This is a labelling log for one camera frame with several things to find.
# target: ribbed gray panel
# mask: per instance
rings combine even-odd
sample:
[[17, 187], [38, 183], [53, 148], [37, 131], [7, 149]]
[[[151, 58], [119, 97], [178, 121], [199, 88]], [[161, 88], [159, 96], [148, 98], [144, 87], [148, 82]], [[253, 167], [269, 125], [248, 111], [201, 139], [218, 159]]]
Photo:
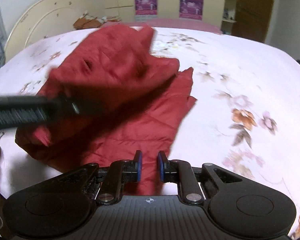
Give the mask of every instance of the ribbed gray panel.
[[204, 211], [177, 196], [123, 196], [99, 207], [91, 220], [60, 240], [235, 240], [216, 228]]

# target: floral tablecloth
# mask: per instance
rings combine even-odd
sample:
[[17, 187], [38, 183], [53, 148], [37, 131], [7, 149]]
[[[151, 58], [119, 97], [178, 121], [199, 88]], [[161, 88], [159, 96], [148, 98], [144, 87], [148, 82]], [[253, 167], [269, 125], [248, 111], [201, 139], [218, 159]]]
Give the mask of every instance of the floral tablecloth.
[[[300, 65], [270, 46], [228, 35], [156, 28], [152, 54], [176, 57], [194, 68], [197, 103], [183, 120], [170, 159], [192, 166], [214, 163], [281, 191], [297, 207], [291, 229], [300, 237]], [[0, 69], [0, 95], [36, 94], [49, 70], [94, 30], [43, 39]], [[15, 191], [59, 174], [14, 143], [15, 130], [0, 131], [0, 192]], [[175, 194], [166, 184], [163, 194]]]

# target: shelf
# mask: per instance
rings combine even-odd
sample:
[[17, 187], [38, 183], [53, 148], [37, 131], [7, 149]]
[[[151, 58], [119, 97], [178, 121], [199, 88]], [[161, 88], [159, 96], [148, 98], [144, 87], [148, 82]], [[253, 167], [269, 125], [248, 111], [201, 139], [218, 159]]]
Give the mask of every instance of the shelf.
[[229, 23], [235, 23], [235, 20], [230, 20], [230, 19], [222, 19], [223, 22], [229, 22]]

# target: quilted red fabric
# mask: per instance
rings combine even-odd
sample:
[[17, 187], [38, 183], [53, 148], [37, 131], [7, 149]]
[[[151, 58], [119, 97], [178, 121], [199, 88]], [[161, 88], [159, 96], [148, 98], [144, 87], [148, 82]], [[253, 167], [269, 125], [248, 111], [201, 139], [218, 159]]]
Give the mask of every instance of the quilted red fabric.
[[190, 68], [179, 61], [149, 54], [154, 30], [124, 25], [91, 33], [50, 72], [38, 94], [60, 93], [98, 99], [106, 112], [99, 118], [77, 117], [35, 129], [18, 129], [16, 143], [33, 158], [67, 172], [89, 162], [109, 166], [143, 152], [141, 182], [127, 194], [159, 193], [156, 157], [168, 155], [183, 117], [195, 103], [190, 96]]

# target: black circular cover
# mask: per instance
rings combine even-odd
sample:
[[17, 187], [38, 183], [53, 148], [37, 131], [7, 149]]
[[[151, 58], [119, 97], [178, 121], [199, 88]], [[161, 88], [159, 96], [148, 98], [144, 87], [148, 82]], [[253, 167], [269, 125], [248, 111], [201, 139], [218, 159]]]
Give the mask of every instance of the black circular cover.
[[89, 217], [91, 201], [82, 193], [18, 193], [7, 199], [3, 215], [9, 228], [25, 238], [67, 234]]
[[232, 188], [210, 201], [209, 214], [224, 230], [248, 238], [276, 238], [290, 230], [296, 217], [292, 200], [262, 186], [253, 190]]

